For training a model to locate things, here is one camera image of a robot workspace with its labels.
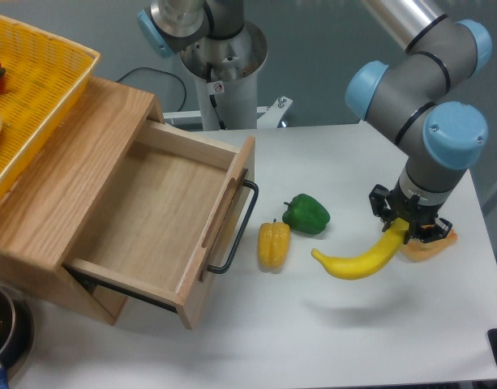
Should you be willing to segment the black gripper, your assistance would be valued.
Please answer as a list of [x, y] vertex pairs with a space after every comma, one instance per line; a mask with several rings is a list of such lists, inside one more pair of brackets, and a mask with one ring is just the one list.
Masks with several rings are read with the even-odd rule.
[[376, 184], [369, 193], [369, 200], [373, 215], [383, 223], [383, 232], [391, 227], [394, 216], [407, 222], [409, 236], [417, 237], [422, 243], [442, 240], [452, 230], [453, 224], [449, 220], [436, 218], [439, 206], [422, 205], [417, 194], [408, 198], [401, 190], [390, 192], [385, 186]]

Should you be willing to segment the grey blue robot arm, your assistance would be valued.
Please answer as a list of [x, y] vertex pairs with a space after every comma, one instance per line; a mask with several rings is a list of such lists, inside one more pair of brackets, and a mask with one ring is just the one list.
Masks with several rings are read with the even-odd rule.
[[[477, 22], [451, 20], [431, 1], [365, 6], [406, 53], [395, 67], [367, 63], [345, 92], [350, 109], [408, 157], [393, 189], [373, 189], [371, 208], [385, 225], [405, 220], [407, 239], [438, 241], [452, 227], [439, 209], [488, 137], [479, 111], [444, 97], [488, 63], [491, 36]], [[137, 20], [158, 55], [178, 55], [194, 76], [205, 129], [256, 126], [257, 73], [268, 49], [242, 2], [154, 1]]]

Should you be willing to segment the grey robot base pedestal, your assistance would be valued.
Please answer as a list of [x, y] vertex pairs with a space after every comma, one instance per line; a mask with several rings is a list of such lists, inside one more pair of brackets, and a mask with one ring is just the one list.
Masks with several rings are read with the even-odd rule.
[[228, 40], [205, 37], [180, 53], [195, 81], [204, 130], [256, 127], [258, 75], [267, 55], [263, 32], [249, 21]]

